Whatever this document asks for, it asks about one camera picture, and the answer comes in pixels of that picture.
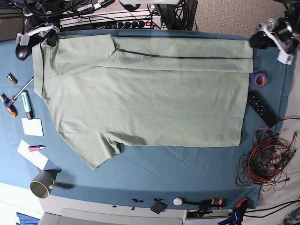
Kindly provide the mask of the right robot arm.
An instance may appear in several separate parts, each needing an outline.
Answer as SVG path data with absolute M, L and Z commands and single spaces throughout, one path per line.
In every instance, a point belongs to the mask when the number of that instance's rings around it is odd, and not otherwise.
M 74 4 L 69 0 L 24 0 L 15 2 L 21 8 L 24 25 L 30 26 L 28 31 L 21 31 L 16 36 L 19 46 L 32 47 L 41 40 L 56 44 L 56 34 L 60 31 L 59 19 L 73 11 Z

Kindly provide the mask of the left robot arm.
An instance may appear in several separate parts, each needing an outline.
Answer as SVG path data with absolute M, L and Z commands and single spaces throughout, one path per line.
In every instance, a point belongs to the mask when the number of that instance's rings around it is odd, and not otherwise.
M 296 37 L 300 36 L 300 2 L 280 0 L 279 3 L 285 7 L 285 16 L 259 24 L 257 32 L 249 40 L 252 48 L 277 47 L 291 54 L 298 47 L 299 41 Z

